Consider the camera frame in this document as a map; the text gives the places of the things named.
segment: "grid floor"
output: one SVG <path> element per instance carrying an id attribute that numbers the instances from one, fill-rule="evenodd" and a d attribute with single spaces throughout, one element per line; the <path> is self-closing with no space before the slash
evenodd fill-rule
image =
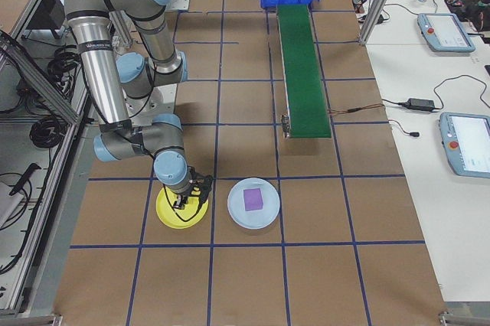
<path id="1" fill-rule="evenodd" d="M 382 109 L 333 117 L 332 139 L 282 137 L 276 15 L 258 0 L 191 0 L 170 15 L 188 58 L 176 113 L 215 184 L 204 219 L 156 216 L 149 158 L 95 161 L 55 311 L 68 325 L 438 325 L 444 304 Z M 380 103 L 350 0 L 312 6 L 332 109 Z M 275 185 L 264 230 L 227 213 L 243 178 Z"/>

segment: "green conveyor belt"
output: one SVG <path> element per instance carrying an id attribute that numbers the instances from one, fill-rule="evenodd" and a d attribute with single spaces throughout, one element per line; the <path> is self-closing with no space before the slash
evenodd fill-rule
<path id="1" fill-rule="evenodd" d="M 308 7 L 280 5 L 277 16 L 289 110 L 289 137 L 332 137 Z"/>

